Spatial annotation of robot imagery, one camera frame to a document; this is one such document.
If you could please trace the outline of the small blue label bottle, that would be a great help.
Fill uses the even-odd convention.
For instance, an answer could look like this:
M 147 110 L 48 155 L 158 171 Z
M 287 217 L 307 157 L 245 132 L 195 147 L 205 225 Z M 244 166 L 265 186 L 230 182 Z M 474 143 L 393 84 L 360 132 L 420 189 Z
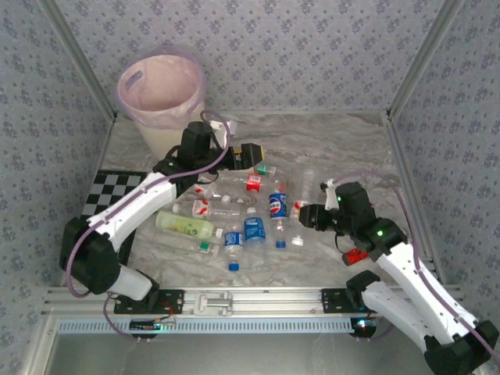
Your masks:
M 224 235 L 224 251 L 227 259 L 227 268 L 230 272 L 240 269 L 243 257 L 243 233 L 240 231 L 228 231 Z

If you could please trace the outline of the wide blue label bottle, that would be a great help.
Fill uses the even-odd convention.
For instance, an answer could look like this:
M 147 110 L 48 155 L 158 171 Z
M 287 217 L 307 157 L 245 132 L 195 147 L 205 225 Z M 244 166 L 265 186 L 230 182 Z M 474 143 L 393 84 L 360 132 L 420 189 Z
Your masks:
M 263 218 L 257 213 L 255 207 L 247 208 L 243 229 L 245 244 L 255 251 L 263 251 L 266 244 L 266 230 Z

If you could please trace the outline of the green tea bottle white cap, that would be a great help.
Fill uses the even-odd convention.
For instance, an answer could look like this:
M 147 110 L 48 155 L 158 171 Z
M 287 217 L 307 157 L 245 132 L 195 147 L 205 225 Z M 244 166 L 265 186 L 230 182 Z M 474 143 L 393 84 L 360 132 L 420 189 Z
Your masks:
M 216 227 L 207 220 L 178 216 L 166 211 L 157 213 L 155 225 L 160 230 L 170 230 L 199 239 L 223 236 L 223 228 Z

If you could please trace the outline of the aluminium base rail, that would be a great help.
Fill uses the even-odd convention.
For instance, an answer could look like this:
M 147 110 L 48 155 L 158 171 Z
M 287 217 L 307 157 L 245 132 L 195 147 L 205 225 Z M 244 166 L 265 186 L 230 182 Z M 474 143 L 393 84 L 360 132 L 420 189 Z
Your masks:
M 243 318 L 243 317 L 316 317 L 323 316 L 321 287 L 183 287 L 183 312 L 177 318 Z M 203 292 L 230 292 L 233 295 L 231 316 L 196 316 L 195 298 Z M 104 295 L 74 298 L 64 287 L 48 289 L 41 307 L 43 315 L 66 318 L 97 318 L 102 316 Z M 152 318 L 166 315 L 118 315 L 113 312 L 114 300 L 107 312 L 112 318 Z

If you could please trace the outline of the grey metal rail bracket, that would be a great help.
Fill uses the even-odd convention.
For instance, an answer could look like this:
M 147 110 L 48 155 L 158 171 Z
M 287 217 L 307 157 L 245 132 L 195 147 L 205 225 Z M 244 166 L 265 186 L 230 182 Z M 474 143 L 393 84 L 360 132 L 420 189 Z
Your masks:
M 233 295 L 230 292 L 203 292 L 195 298 L 196 316 L 231 316 Z

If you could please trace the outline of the plain clear plastic bottle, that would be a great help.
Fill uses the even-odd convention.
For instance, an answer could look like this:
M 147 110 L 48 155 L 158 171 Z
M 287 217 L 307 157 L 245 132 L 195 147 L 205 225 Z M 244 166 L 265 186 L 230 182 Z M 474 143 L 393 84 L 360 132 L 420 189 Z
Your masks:
M 316 171 L 307 168 L 303 173 L 302 186 L 299 189 L 300 200 L 305 204 L 314 203 L 316 200 Z

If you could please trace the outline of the red-capped red label bottle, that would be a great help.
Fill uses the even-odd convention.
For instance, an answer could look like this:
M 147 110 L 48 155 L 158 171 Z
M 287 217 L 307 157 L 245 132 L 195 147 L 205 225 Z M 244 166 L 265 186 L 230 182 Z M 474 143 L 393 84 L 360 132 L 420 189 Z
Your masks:
M 288 189 L 286 180 L 274 179 L 257 173 L 220 175 L 218 179 L 224 183 L 237 184 L 243 187 L 245 191 L 255 193 L 284 193 Z

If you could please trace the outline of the clear bottle green band label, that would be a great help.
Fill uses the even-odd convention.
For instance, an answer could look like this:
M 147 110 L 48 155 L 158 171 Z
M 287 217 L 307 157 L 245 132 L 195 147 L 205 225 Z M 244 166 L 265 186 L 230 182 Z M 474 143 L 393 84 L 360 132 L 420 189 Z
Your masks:
M 183 255 L 200 254 L 210 257 L 217 257 L 220 251 L 219 245 L 209 241 L 183 240 L 178 242 L 156 242 L 154 246 L 163 251 L 175 252 Z

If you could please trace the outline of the aluminium frame post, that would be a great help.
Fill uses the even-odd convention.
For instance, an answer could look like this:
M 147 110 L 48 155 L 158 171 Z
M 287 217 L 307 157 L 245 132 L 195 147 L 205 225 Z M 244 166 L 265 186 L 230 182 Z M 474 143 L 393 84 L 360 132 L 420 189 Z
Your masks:
M 73 66 L 79 73 L 81 79 L 89 90 L 91 97 L 95 101 L 95 104 L 100 109 L 104 117 L 108 120 L 114 121 L 116 118 L 116 111 L 113 109 L 107 94 L 98 81 L 91 64 L 85 56 L 83 49 L 79 46 L 77 39 L 57 2 L 55 0 L 36 1 L 52 25 L 56 35 L 65 48 L 66 53 L 69 55 Z
M 465 0 L 443 0 L 387 108 L 387 117 L 391 122 L 395 122 L 401 114 L 464 2 Z

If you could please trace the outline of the clear bottle red white label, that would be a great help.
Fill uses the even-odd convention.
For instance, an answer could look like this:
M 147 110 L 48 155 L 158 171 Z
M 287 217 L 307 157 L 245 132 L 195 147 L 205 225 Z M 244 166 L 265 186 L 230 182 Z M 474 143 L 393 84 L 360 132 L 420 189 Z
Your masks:
M 172 205 L 172 212 L 204 220 L 225 220 L 238 218 L 243 211 L 239 204 L 222 203 L 205 199 L 183 201 Z
M 194 185 L 194 192 L 200 197 L 205 199 L 215 199 L 224 204 L 228 204 L 233 201 L 233 197 L 215 182 L 198 182 Z

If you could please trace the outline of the cream plastic waste bin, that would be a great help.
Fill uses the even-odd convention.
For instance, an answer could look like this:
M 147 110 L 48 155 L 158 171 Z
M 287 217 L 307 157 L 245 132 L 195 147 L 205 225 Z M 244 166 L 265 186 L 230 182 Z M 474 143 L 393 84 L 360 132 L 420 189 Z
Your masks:
M 200 113 L 205 108 L 205 100 L 204 104 L 195 113 L 195 116 L 191 119 L 190 122 L 196 121 L 200 119 Z M 144 124 L 139 123 L 133 120 L 137 129 L 141 133 L 141 136 L 144 138 L 145 143 L 151 149 L 152 153 L 158 158 L 163 159 L 166 153 L 175 145 L 180 143 L 180 139 L 184 129 L 190 123 L 186 123 L 184 128 L 182 129 L 158 129 L 158 128 L 149 128 Z

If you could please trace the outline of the small circuit board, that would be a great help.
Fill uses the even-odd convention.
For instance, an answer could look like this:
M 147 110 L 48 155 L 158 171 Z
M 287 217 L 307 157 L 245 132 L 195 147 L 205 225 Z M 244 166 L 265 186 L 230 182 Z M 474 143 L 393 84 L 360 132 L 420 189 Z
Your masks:
M 371 339 L 377 331 L 378 322 L 372 318 L 351 318 L 353 332 L 350 335 L 354 338 Z
M 163 327 L 161 319 L 154 320 L 131 320 L 129 323 L 130 331 L 157 331 Z

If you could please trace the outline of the clear bottle small red label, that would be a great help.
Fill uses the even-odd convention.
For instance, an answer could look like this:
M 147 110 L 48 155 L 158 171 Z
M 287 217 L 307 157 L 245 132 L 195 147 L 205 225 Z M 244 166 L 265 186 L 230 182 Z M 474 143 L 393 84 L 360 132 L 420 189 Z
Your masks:
M 293 203 L 290 220 L 292 225 L 292 238 L 291 243 L 295 246 L 302 247 L 305 240 L 306 227 L 300 222 L 300 211 L 304 205 L 308 205 L 307 201 L 296 200 Z

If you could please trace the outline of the Pepsi bottle blue cap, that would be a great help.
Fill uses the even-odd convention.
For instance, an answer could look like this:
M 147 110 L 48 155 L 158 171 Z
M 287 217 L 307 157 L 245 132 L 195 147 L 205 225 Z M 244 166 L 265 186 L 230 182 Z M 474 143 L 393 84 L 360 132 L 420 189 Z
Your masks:
M 285 249 L 287 247 L 288 195 L 285 192 L 275 190 L 269 196 L 269 205 L 275 246 L 279 249 Z

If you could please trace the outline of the black grey checkerboard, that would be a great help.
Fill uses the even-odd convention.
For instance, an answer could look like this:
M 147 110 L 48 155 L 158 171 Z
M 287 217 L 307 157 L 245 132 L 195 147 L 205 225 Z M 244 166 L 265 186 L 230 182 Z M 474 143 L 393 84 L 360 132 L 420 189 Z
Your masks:
M 134 190 L 147 176 L 146 172 L 98 170 L 80 215 L 82 220 L 97 215 Z

